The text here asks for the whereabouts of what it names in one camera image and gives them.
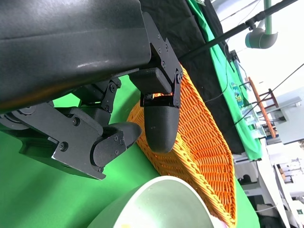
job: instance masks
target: orange wicker basket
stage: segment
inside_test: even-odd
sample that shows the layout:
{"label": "orange wicker basket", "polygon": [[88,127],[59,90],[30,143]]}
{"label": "orange wicker basket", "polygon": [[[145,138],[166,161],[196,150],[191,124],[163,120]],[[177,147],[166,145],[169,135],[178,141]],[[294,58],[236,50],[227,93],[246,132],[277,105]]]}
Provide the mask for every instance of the orange wicker basket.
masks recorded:
{"label": "orange wicker basket", "polygon": [[158,173],[179,177],[189,183],[213,216],[234,227],[236,196],[231,151],[184,68],[183,75],[180,122],[171,152],[159,154],[149,148],[143,108],[139,103],[131,111],[128,121],[143,129],[137,144]]}

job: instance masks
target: metal pipe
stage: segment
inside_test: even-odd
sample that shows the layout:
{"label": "metal pipe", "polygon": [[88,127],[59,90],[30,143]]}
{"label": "metal pipe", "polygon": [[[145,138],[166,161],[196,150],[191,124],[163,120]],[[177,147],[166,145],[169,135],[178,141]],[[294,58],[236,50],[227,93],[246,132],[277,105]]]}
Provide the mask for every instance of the metal pipe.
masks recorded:
{"label": "metal pipe", "polygon": [[[264,0],[264,10],[271,7],[271,0]],[[272,34],[272,16],[269,15],[265,18],[265,34]]]}

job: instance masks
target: bolt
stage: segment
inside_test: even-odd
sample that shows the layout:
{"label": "bolt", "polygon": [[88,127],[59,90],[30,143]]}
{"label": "bolt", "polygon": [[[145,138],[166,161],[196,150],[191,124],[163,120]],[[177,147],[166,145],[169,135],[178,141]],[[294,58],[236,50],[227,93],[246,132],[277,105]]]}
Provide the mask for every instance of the bolt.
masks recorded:
{"label": "bolt", "polygon": [[68,149],[68,144],[67,142],[62,142],[60,145],[59,145],[59,150],[61,150],[62,152],[66,151]]}
{"label": "bolt", "polygon": [[145,99],[145,100],[152,100],[152,99],[153,99],[153,96],[152,96],[151,94],[146,94],[146,95],[144,96],[144,99]]}
{"label": "bolt", "polygon": [[112,93],[114,93],[114,92],[116,91],[116,86],[114,86],[113,84],[110,85],[110,91],[111,91]]}
{"label": "bolt", "polygon": [[78,117],[75,117],[75,118],[73,119],[72,123],[73,123],[74,126],[79,126],[79,124],[80,124],[80,119],[79,119]]}
{"label": "bolt", "polygon": [[176,80],[178,84],[181,83],[181,75],[178,72],[176,72]]}

